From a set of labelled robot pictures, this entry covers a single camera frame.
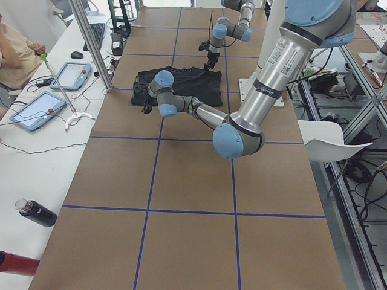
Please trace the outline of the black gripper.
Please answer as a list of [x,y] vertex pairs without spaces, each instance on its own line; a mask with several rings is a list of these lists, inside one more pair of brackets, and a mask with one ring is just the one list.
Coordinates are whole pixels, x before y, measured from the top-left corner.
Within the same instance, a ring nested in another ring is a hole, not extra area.
[[210,69],[214,69],[218,59],[219,59],[220,53],[213,53],[212,51],[208,51],[207,58],[208,61],[204,64],[203,70],[205,72],[208,72]]
[[133,101],[144,102],[148,96],[148,84],[143,82],[134,82]]

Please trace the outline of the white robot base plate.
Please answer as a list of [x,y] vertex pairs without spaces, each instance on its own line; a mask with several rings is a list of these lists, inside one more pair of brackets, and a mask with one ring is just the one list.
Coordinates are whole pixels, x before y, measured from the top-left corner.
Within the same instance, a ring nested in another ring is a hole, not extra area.
[[279,91],[275,91],[275,90],[273,91],[272,89],[266,87],[262,83],[260,85],[255,85],[255,79],[253,80],[250,78],[239,79],[239,93],[241,97],[241,103],[244,102],[244,100],[246,99],[248,93],[252,88],[254,88],[255,91],[261,92],[271,98],[278,97],[273,106],[284,107],[284,100],[282,98],[282,94]]

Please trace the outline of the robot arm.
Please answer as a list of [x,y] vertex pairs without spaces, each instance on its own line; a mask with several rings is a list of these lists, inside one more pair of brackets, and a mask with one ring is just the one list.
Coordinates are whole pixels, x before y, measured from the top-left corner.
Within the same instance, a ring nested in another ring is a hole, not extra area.
[[203,68],[205,71],[214,69],[220,56],[220,50],[224,46],[226,36],[243,42],[248,42],[252,36],[250,21],[255,12],[254,2],[246,0],[221,1],[221,5],[225,8],[240,12],[239,21],[237,24],[233,24],[227,17],[220,17],[213,27],[212,35],[209,36],[207,41],[201,43],[198,50],[207,51],[208,60]]
[[186,112],[214,129],[212,141],[228,160],[256,153],[264,144],[262,122],[309,52],[348,44],[354,36],[357,1],[286,1],[280,37],[236,112],[225,114],[192,96],[176,95],[171,72],[161,70],[147,87],[143,112],[155,99],[161,117]]

